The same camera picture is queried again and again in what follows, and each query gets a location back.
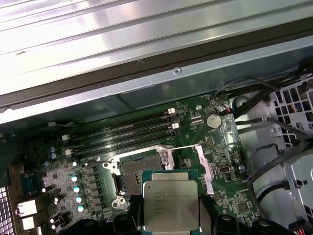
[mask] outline black wire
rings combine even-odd
[[[256,118],[256,119],[251,119],[251,120],[247,120],[247,121],[237,121],[236,125],[240,126],[240,125],[249,125],[249,124],[257,124],[257,123],[261,123],[263,122],[262,118]]]
[[[253,205],[256,207],[256,209],[258,209],[261,217],[263,219],[267,219],[268,216],[266,215],[265,211],[261,207],[261,205],[260,205],[260,203],[259,203],[259,201],[258,201],[258,199],[256,197],[256,194],[255,194],[255,191],[254,191],[254,187],[253,187],[253,182],[251,180],[248,181],[247,186],[248,186],[248,190],[250,192],[250,198],[251,198],[251,201],[252,201]]]
[[[308,146],[307,141],[301,141],[297,146],[286,150],[280,157],[277,157],[277,158],[273,159],[272,161],[266,163],[257,172],[255,172],[254,175],[252,176],[252,179],[250,180],[250,182],[254,183],[262,175],[264,175],[266,172],[273,169],[275,166],[277,166],[280,163],[288,160],[289,158],[292,158],[292,157],[296,156],[297,154],[301,153],[307,146]]]
[[[289,73],[288,75],[283,76],[283,77],[271,79],[269,82],[271,84],[277,86],[277,84],[279,84],[280,82],[288,80],[288,81],[290,81],[290,84],[288,84],[288,85],[291,85],[292,83],[295,82],[295,78],[297,78],[297,77],[290,77],[290,75],[293,73],[294,73],[294,71]],[[239,96],[239,95],[243,95],[243,94],[247,94],[247,93],[251,93],[251,92],[257,92],[257,91],[263,90],[265,88],[267,88],[267,86],[264,86],[263,84],[253,84],[250,86],[245,86],[244,89],[242,87],[240,87],[240,88],[235,88],[235,89],[229,90],[229,91],[227,91],[227,95],[228,95],[228,98],[231,99],[231,98],[234,98],[234,97]]]
[[[286,80],[276,84],[276,86],[277,87],[285,87],[285,86],[288,86],[290,84],[293,84],[295,81],[300,80],[299,78],[302,75],[305,75],[305,74],[310,73],[310,72],[312,72],[312,70],[306,70],[306,71],[303,71],[303,72],[298,73],[296,75],[292,74],[292,75],[286,76]],[[246,103],[244,103],[242,106],[240,106],[239,108],[237,108],[234,111],[234,113],[233,113],[234,118],[237,119],[241,115],[247,113],[255,105],[257,105],[261,100],[263,100],[268,95],[270,95],[274,90],[275,89],[273,89],[273,88],[266,88],[266,89],[263,89],[260,92],[258,92],[258,94],[256,94],[254,97],[252,97],[250,100],[248,100]]]
[[[264,190],[258,197],[258,202],[261,203],[261,201],[270,193],[270,192],[273,192],[277,189],[280,189],[280,188],[283,188],[285,190],[289,190],[290,189],[290,186],[289,186],[289,183],[288,181],[282,181],[281,183],[279,184],[275,184],[275,185],[272,185],[270,187],[268,187],[266,190]]]
[[[250,157],[249,157],[249,160],[248,160],[248,164],[247,164],[247,171],[248,171],[248,174],[251,174],[251,162],[252,162],[252,159],[256,156],[256,154],[257,154],[259,151],[263,150],[263,149],[268,149],[268,148],[272,148],[272,147],[275,147],[276,153],[277,153],[278,156],[280,156],[280,155],[282,154],[282,153],[279,151],[279,149],[278,149],[278,145],[275,144],[275,143],[270,143],[270,144],[268,144],[268,145],[264,145],[264,146],[262,146],[262,147],[256,148],[256,149],[251,153],[251,155],[250,155]]]
[[[303,133],[302,131],[299,131],[295,128],[293,128],[292,126],[289,126],[281,121],[275,120],[273,118],[268,117],[267,121],[273,122],[277,125],[279,125],[280,127],[286,129],[289,132],[292,132],[296,135],[298,140],[306,140],[309,136],[305,133]],[[262,118],[256,118],[256,119],[251,119],[251,120],[247,120],[247,121],[237,121],[236,125],[248,125],[248,124],[257,124],[257,123],[261,123],[261,122],[266,122],[263,121]]]
[[[278,87],[276,87],[276,86],[270,84],[269,82],[265,82],[265,81],[263,81],[263,80],[260,79],[260,78],[256,78],[256,77],[253,77],[253,76],[246,76],[246,77],[240,77],[240,78],[238,78],[238,79],[236,79],[236,80],[234,80],[234,81],[231,81],[231,82],[229,82],[229,83],[223,85],[221,88],[219,88],[219,89],[214,93],[214,95],[213,95],[213,100],[214,100],[217,104],[219,104],[220,106],[224,107],[225,109],[229,109],[226,105],[224,105],[223,103],[221,103],[220,101],[217,100],[217,95],[218,95],[220,92],[224,91],[224,90],[225,90],[226,88],[228,88],[229,86],[234,85],[235,83],[240,82],[240,81],[244,81],[244,80],[256,80],[256,81],[258,81],[259,83],[261,83],[261,84],[263,84],[263,85],[265,85],[265,86],[267,86],[267,87],[270,87],[270,88],[273,89],[273,90],[280,91]]]
[[[272,118],[268,118],[268,121],[271,121],[271,122],[274,122],[278,125],[280,125],[282,128],[285,128],[287,129],[288,131],[290,132],[293,132],[296,134],[296,137],[297,139],[299,140],[305,140],[308,138],[308,136],[304,133],[302,133],[301,131],[289,126],[289,125],[286,125],[285,123],[283,122],[280,122],[280,121],[277,121],[275,119],[272,119]],[[249,120],[249,121],[240,121],[240,122],[236,122],[236,124],[240,124],[240,125],[246,125],[246,124],[252,124],[252,123],[259,123],[259,122],[262,122],[262,119],[261,118],[257,118],[257,119],[252,119],[252,120]],[[256,151],[259,151],[261,150],[262,148],[266,147],[272,147],[272,146],[275,146],[276,148],[276,151],[279,155],[279,150],[278,150],[278,146],[276,144],[269,144],[269,145],[266,145],[266,146],[263,146],[263,147],[260,147],[258,149],[256,149],[252,154],[255,155],[255,152]],[[256,194],[255,194],[255,191],[254,191],[254,187],[253,187],[253,183],[258,180],[262,175],[264,175],[265,173],[267,173],[268,171],[270,171],[272,168],[274,168],[275,166],[279,165],[280,163],[286,161],[287,159],[301,153],[306,147],[308,146],[308,142],[307,141],[301,141],[297,146],[285,151],[284,153],[282,153],[280,156],[276,157],[274,160],[270,161],[269,163],[265,164],[263,167],[261,167],[257,172],[254,173],[254,175],[252,176],[252,179],[250,181],[248,181],[248,190],[250,192],[250,197],[251,197],[251,201],[252,203],[255,205],[255,207],[258,209],[260,215],[262,218],[264,219],[267,219],[267,215],[265,213],[265,211],[262,209],[257,197],[256,197]],[[247,165],[247,170],[248,172],[250,172],[250,162],[249,164]]]

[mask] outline capacitor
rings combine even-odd
[[[55,159],[57,157],[57,155],[55,153],[51,153],[50,158],[51,159]]]
[[[41,191],[42,191],[43,193],[45,193],[45,192],[47,192],[47,191],[49,191],[49,190],[51,190],[51,189],[53,189],[53,187],[50,185],[50,186],[44,187]]]
[[[53,224],[53,223],[56,222],[58,219],[59,219],[59,214],[53,216],[53,217],[50,219],[50,223]]]
[[[55,152],[55,147],[54,146],[51,146],[50,147],[50,153],[54,153]]]
[[[71,178],[73,182],[76,182],[78,179],[79,179],[79,175],[73,175]]]
[[[84,196],[82,194],[78,195],[77,198],[75,199],[77,203],[81,203],[84,199]]]
[[[54,224],[51,225],[51,228],[52,228],[53,230],[55,230],[60,224],[61,224],[61,222],[58,220],[58,221],[56,221]]]
[[[239,166],[238,166],[238,169],[239,170],[244,170],[246,167],[245,167],[245,165],[243,165],[243,164],[240,164]]]
[[[77,208],[78,212],[83,212],[85,207],[86,207],[85,204],[79,205],[78,208]]]
[[[55,201],[55,202],[59,202],[59,201],[62,200],[63,198],[64,198],[64,195],[61,194],[61,195],[59,195],[59,196],[56,196],[56,197],[54,198],[54,201]]]
[[[217,129],[222,125],[222,118],[217,114],[210,114],[206,117],[205,124],[210,129]]]
[[[75,193],[78,193],[78,192],[80,191],[80,189],[81,189],[81,186],[80,186],[80,185],[75,186],[75,187],[74,187],[74,192],[75,192]]]

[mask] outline cylindrical capacitor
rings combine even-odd
[[[84,196],[82,194],[78,195],[77,198],[76,198],[76,202],[77,203],[81,203],[84,199]]]
[[[82,189],[82,187],[80,185],[77,185],[74,187],[74,192],[78,193],[81,189]]]
[[[53,189],[53,187],[51,185],[47,186],[47,187],[44,187],[41,191],[42,192],[47,192],[49,190]]]
[[[61,194],[61,195],[59,195],[59,196],[56,196],[56,197],[54,198],[54,201],[55,201],[55,202],[59,202],[59,201],[62,200],[63,198],[64,198],[64,195]]]
[[[56,222],[57,220],[59,220],[59,214],[53,216],[51,219],[50,219],[50,223],[53,224],[54,222]]]
[[[78,212],[83,212],[85,209],[86,205],[85,204],[81,204],[77,207]]]
[[[245,167],[245,165],[243,165],[243,164],[240,164],[239,166],[238,166],[238,169],[239,170],[244,170],[246,167]]]
[[[73,182],[76,182],[78,179],[79,179],[79,175],[73,175],[73,176],[71,177],[71,180],[72,180]]]
[[[53,223],[53,224],[51,225],[51,228],[52,228],[52,229],[56,229],[60,224],[61,224],[61,222],[58,220],[58,221],[56,221],[55,223]]]
[[[54,146],[51,146],[50,147],[50,153],[54,153],[55,152],[55,147]]]

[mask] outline green circuit board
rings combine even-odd
[[[221,95],[219,101],[229,106],[226,95]],[[175,113],[167,114],[165,118],[164,111],[172,108],[175,109]],[[222,124],[215,129],[210,128],[207,123],[207,117],[211,114],[217,114],[222,119]],[[171,123],[178,123],[179,128],[171,130]],[[158,144],[173,147],[200,144],[213,168],[212,186],[217,211],[232,215],[246,225],[252,224],[258,213],[247,191],[246,183],[249,176],[246,176],[245,170],[239,170],[239,165],[245,165],[246,161],[235,120],[232,114],[224,113],[224,109],[212,100],[210,94],[93,123],[73,125],[48,136],[25,142],[23,153],[26,169],[30,168],[33,174],[40,175],[42,184],[54,185],[53,194],[57,190],[57,193],[65,195],[59,204],[49,206],[48,214],[70,212],[71,223],[68,224],[70,226],[83,218],[105,221],[112,214],[123,212],[123,209],[113,208],[112,201],[119,192],[127,198],[123,190],[125,176],[117,176],[113,180],[112,173],[104,169],[102,163],[116,154]],[[135,162],[155,155],[155,151],[148,151],[132,155],[123,161]],[[200,164],[195,148],[177,149],[173,151],[173,158],[175,169],[198,170],[199,195],[206,195],[205,169]],[[159,170],[158,159],[155,158],[154,161],[156,169],[146,170]],[[94,181],[98,182],[97,192],[91,188],[90,174],[96,174]],[[71,181],[73,175],[79,176],[75,183]],[[75,185],[80,185],[85,196],[86,209],[83,212],[77,211],[79,204],[75,197],[80,193],[73,191]],[[27,188],[26,196],[36,194],[40,190],[38,187]],[[101,203],[94,203],[94,197],[100,198]]]

